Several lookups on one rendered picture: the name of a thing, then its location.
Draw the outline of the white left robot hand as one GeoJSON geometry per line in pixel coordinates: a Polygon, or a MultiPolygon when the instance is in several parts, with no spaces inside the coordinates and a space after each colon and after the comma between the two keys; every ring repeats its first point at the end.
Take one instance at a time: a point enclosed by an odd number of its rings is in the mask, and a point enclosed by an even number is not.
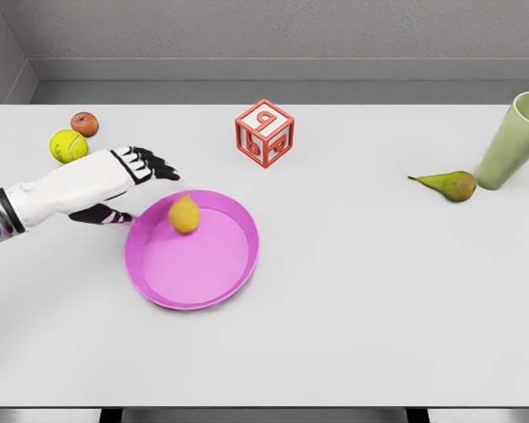
{"type": "Polygon", "coordinates": [[[61,188],[56,210],[88,224],[130,224],[134,218],[105,203],[153,179],[177,182],[181,176],[145,148],[125,146],[94,152],[57,170],[61,188]]]}

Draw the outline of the yellow lemon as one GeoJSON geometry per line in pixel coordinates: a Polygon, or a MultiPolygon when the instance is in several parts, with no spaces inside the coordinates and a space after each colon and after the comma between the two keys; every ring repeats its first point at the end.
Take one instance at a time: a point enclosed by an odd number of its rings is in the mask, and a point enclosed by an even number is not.
{"type": "Polygon", "coordinates": [[[172,204],[168,220],[179,234],[192,233],[199,225],[200,209],[189,195],[184,195],[172,204]]]}

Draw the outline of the pink round plate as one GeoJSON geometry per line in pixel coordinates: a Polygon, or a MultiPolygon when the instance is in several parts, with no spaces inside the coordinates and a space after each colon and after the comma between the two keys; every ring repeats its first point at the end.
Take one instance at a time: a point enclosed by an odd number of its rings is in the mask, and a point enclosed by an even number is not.
{"type": "Polygon", "coordinates": [[[213,306],[239,291],[257,265],[260,239],[247,209],[219,192],[186,190],[150,205],[131,226],[124,263],[131,283],[164,308],[213,306]],[[188,195],[201,211],[191,234],[174,230],[168,212],[188,195]]]}

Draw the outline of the yellow-green tennis ball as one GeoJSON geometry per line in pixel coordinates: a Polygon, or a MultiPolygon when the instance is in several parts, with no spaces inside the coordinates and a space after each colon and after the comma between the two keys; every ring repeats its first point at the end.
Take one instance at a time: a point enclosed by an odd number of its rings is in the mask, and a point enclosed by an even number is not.
{"type": "Polygon", "coordinates": [[[86,139],[75,130],[59,130],[49,140],[51,156],[62,164],[84,158],[88,154],[86,139]]]}

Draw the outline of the red apple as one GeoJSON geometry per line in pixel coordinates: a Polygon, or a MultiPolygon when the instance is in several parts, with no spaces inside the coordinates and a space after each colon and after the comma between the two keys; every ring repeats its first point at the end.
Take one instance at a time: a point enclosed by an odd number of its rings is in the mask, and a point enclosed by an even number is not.
{"type": "Polygon", "coordinates": [[[92,113],[78,112],[71,118],[71,128],[83,137],[91,137],[97,133],[99,121],[92,113]]]}

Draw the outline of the red and white letter block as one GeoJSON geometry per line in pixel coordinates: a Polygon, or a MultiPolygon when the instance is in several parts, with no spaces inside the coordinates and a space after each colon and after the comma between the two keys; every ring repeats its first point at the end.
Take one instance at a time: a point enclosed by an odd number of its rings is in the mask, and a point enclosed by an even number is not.
{"type": "Polygon", "coordinates": [[[236,146],[259,166],[268,168],[294,142],[294,118],[267,99],[235,119],[236,146]]]}

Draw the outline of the green pear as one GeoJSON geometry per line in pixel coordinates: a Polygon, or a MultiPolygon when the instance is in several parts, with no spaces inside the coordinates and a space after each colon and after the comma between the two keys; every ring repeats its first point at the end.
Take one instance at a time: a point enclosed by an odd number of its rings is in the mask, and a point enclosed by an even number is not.
{"type": "Polygon", "coordinates": [[[468,200],[473,196],[474,191],[477,189],[477,181],[475,177],[465,171],[418,177],[409,175],[407,178],[439,192],[453,203],[461,203],[468,200]]]}

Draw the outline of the light green cup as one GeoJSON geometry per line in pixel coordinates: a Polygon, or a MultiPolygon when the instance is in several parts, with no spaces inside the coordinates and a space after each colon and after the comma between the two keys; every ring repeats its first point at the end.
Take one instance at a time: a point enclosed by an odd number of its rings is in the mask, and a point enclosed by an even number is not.
{"type": "Polygon", "coordinates": [[[510,104],[474,175],[478,185],[500,189],[529,161],[529,92],[510,104]]]}

